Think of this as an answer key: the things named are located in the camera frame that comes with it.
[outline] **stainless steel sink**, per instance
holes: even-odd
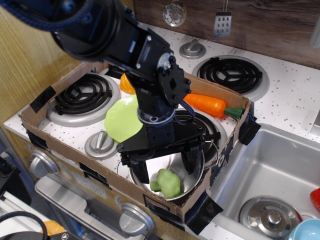
[[[319,219],[320,211],[310,200],[319,187],[320,144],[262,124],[248,146],[235,145],[229,165],[213,183],[211,198],[224,209],[213,221],[244,239],[257,239],[253,230],[235,223],[248,200],[275,197],[296,208],[303,220]]]

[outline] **orange carrot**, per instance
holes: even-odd
[[[227,103],[219,98],[194,93],[185,96],[184,101],[215,118],[221,118],[225,114],[225,108],[227,107]]]
[[[215,118],[224,114],[238,121],[244,114],[242,107],[227,107],[227,103],[219,98],[190,93],[183,99],[187,104]]]

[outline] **blue wire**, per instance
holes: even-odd
[[[194,109],[188,104],[186,103],[184,100],[182,100],[182,102],[180,103],[182,107],[185,108],[185,110],[187,110],[190,114],[191,114],[191,118],[187,121],[179,121],[176,116],[174,116],[174,120],[176,121],[176,123],[180,124],[180,125],[187,125],[190,123],[193,123],[195,120],[195,111]]]

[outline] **green plate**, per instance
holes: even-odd
[[[106,113],[104,127],[107,134],[122,143],[139,132],[143,124],[138,119],[137,109],[135,94],[118,100]]]

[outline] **green toy vegetable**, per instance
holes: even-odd
[[[161,191],[166,198],[174,198],[181,193],[180,178],[168,169],[160,169],[156,176],[157,181],[150,183],[154,192]]]

